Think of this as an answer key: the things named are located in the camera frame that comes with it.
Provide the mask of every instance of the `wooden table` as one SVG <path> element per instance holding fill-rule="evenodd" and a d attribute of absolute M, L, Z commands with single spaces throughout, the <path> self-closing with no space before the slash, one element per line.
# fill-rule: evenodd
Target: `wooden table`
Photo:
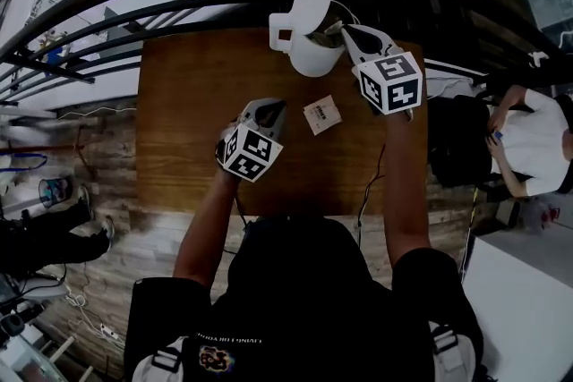
<path fill-rule="evenodd" d="M 423 68 L 421 49 L 412 51 Z M 283 98 L 286 123 L 276 163 L 257 183 L 243 181 L 248 215 L 358 212 L 384 143 L 383 116 L 361 97 L 344 55 L 327 76 L 297 73 L 269 49 L 267 30 L 213 30 L 146 42 L 137 111 L 137 183 L 143 206 L 194 211 L 217 169 L 219 133 L 257 98 Z M 312 135 L 303 107 L 332 95 L 342 123 Z M 426 165 L 425 104 L 415 110 L 415 167 Z M 382 213 L 383 180 L 367 213 Z"/>

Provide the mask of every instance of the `bucket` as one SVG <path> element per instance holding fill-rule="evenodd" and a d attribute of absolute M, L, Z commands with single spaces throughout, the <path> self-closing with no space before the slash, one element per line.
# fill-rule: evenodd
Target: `bucket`
<path fill-rule="evenodd" d="M 38 191 L 44 207 L 51 208 L 72 197 L 72 183 L 68 177 L 41 180 Z"/>

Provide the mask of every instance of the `black and white cube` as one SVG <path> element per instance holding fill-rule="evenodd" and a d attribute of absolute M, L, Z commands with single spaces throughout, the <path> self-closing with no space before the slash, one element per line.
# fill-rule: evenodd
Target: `black and white cube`
<path fill-rule="evenodd" d="M 226 139 L 223 168 L 249 182 L 256 182 L 282 149 L 280 144 L 241 123 Z"/>
<path fill-rule="evenodd" d="M 385 115 L 422 104 L 423 75 L 410 52 L 358 64 L 353 72 L 363 96 Z"/>

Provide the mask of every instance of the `black sleeve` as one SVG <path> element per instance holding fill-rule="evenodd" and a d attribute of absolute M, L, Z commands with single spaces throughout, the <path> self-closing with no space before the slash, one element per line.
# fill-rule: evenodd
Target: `black sleeve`
<path fill-rule="evenodd" d="M 133 285 L 125 338 L 125 380 L 132 379 L 135 368 L 145 357 L 182 335 L 192 335 L 209 307 L 209 291 L 191 279 L 138 280 Z"/>
<path fill-rule="evenodd" d="M 394 266 L 392 292 L 412 313 L 469 337 L 481 361 L 482 331 L 450 256 L 434 249 L 409 251 Z"/>

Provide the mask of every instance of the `shoe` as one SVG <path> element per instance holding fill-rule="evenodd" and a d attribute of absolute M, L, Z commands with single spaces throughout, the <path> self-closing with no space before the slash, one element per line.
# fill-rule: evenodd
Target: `shoe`
<path fill-rule="evenodd" d="M 93 220 L 95 217 L 93 215 L 93 208 L 91 208 L 90 204 L 90 192 L 88 191 L 86 185 L 78 186 L 78 200 L 86 205 L 88 211 L 90 212 L 90 220 Z"/>
<path fill-rule="evenodd" d="M 107 247 L 107 251 L 110 251 L 112 245 L 114 244 L 115 238 L 115 225 L 114 220 L 111 219 L 111 216 L 106 216 L 104 222 L 101 225 L 101 228 L 106 231 L 106 237 L 109 240 L 109 247 Z"/>

